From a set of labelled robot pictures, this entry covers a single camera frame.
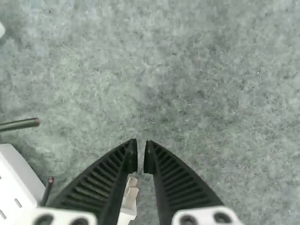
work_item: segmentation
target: white plastic part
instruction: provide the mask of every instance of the white plastic part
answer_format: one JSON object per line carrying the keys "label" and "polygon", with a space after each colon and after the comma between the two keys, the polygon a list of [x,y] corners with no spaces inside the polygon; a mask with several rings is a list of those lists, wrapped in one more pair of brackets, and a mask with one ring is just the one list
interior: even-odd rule
{"label": "white plastic part", "polygon": [[128,225],[131,220],[135,220],[136,218],[136,197],[139,192],[136,184],[137,179],[134,177],[129,177],[125,187],[117,225]]}
{"label": "white plastic part", "polygon": [[13,225],[37,207],[45,187],[11,144],[0,144],[0,225]]}
{"label": "white plastic part", "polygon": [[2,23],[0,22],[0,38],[4,35],[4,33],[5,33],[5,28],[2,25]]}
{"label": "white plastic part", "polygon": [[243,225],[235,212],[226,206],[179,210],[172,218],[172,225]]}
{"label": "white plastic part", "polygon": [[[47,218],[50,218],[51,223],[47,223]],[[24,211],[24,214],[15,225],[34,225],[41,219],[44,223],[51,225],[97,225],[97,219],[94,214],[82,211],[53,209],[47,207],[38,207],[33,210]]]}

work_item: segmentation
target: white electrical outlet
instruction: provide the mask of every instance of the white electrical outlet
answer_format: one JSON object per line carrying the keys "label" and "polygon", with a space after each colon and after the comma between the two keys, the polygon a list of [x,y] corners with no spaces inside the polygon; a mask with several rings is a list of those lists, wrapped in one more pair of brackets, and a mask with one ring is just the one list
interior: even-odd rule
{"label": "white electrical outlet", "polygon": [[11,144],[0,144],[0,225],[13,225],[41,201],[45,187]]}
{"label": "white electrical outlet", "polygon": [[5,28],[2,25],[2,23],[0,22],[0,38],[4,35],[4,33],[5,33]]}

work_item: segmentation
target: black rubber pad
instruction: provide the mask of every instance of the black rubber pad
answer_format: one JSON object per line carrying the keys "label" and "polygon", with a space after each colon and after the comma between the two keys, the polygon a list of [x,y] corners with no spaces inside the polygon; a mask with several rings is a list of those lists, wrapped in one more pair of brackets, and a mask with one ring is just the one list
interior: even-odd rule
{"label": "black rubber pad", "polygon": [[170,225],[179,210],[223,205],[189,166],[153,141],[146,144],[144,173],[153,174],[160,224]]}
{"label": "black rubber pad", "polygon": [[132,139],[89,166],[48,206],[92,212],[100,225],[117,224],[127,176],[136,170],[137,144]]}

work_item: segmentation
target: floor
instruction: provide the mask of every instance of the floor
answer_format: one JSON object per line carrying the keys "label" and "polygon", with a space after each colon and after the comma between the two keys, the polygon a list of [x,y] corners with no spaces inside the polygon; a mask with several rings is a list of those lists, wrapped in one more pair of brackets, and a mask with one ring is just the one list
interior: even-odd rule
{"label": "floor", "polygon": [[137,138],[138,216],[157,225],[146,140],[193,168],[246,225],[300,221],[299,0],[2,0],[3,133],[52,198]]}

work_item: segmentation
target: thin black rod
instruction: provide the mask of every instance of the thin black rod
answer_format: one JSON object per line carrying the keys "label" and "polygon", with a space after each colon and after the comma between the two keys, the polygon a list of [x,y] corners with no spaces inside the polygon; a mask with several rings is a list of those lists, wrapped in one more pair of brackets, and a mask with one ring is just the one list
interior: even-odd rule
{"label": "thin black rod", "polygon": [[38,118],[19,120],[19,121],[14,121],[9,123],[2,123],[0,124],[0,133],[5,131],[11,131],[11,130],[32,128],[37,126],[39,126]]}
{"label": "thin black rod", "polygon": [[46,206],[48,198],[50,196],[51,188],[54,183],[54,177],[48,177],[48,182],[46,184],[45,192],[39,206]]}

